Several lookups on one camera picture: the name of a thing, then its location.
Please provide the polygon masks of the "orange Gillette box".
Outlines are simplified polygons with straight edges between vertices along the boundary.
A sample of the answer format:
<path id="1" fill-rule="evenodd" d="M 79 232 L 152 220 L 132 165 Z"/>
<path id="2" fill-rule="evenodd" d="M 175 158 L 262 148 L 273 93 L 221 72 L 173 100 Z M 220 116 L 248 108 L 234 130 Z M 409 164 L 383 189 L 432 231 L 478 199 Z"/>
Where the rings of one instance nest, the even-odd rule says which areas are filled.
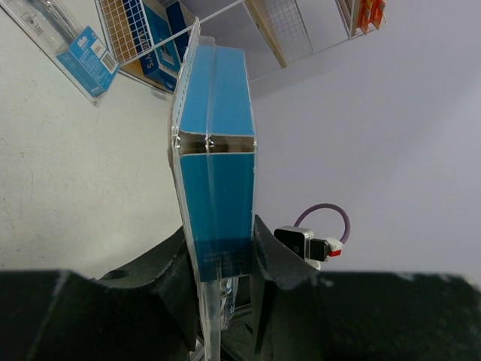
<path id="1" fill-rule="evenodd" d="M 364 35 L 369 32 L 369 26 L 372 25 L 379 30 L 384 17 L 386 2 L 384 0 L 361 0 L 357 27 Z"/>

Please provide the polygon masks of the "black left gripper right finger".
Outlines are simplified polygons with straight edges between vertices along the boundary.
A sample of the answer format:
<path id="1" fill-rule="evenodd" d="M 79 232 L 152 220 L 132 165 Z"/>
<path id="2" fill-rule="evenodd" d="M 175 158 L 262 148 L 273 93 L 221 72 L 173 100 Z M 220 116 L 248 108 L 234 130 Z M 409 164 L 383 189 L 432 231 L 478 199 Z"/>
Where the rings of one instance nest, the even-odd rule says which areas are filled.
<path id="1" fill-rule="evenodd" d="M 478 360 L 480 288 L 459 275 L 327 272 L 260 218 L 253 271 L 222 333 L 229 360 Z"/>

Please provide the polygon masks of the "grey blue Harry's box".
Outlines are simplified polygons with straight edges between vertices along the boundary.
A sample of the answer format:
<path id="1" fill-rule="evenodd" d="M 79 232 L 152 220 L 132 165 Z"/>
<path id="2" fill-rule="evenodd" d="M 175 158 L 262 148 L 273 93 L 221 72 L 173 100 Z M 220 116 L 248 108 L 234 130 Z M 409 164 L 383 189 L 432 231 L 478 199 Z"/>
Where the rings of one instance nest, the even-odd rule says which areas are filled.
<path id="1" fill-rule="evenodd" d="M 146 39 L 139 47 L 143 76 L 172 93 L 189 43 L 193 17 L 180 1 L 144 1 L 142 25 Z"/>

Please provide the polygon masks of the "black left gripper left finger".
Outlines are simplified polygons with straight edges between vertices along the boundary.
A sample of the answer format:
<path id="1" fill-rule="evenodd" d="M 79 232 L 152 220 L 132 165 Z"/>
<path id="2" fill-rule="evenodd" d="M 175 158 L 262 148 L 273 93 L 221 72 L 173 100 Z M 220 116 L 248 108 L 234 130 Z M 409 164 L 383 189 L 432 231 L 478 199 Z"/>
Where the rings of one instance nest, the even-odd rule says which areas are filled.
<path id="1" fill-rule="evenodd" d="M 99 279 L 1 273 L 3 360 L 187 360 L 198 324 L 182 230 Z"/>

